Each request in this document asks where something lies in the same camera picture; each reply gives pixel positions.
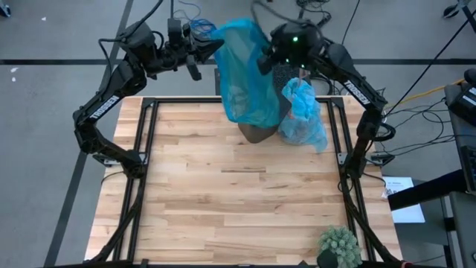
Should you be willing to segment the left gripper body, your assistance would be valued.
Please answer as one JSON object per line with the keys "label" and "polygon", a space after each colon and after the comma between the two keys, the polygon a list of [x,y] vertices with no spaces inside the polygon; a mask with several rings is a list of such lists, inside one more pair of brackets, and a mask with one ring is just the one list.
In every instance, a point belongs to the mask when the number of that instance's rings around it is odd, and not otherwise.
{"label": "left gripper body", "polygon": [[176,71],[179,66],[185,65],[187,55],[194,56],[193,38],[194,32],[182,33],[180,31],[170,31],[169,41],[165,45],[163,69]]}

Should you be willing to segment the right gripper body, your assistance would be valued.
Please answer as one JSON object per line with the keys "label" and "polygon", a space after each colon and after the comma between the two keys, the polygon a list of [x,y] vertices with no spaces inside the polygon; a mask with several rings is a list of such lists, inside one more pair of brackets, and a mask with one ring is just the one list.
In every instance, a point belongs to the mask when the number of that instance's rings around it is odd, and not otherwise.
{"label": "right gripper body", "polygon": [[267,50],[266,69],[271,70],[278,63],[299,67],[297,45],[299,31],[296,29],[274,29],[271,32],[271,44]]}

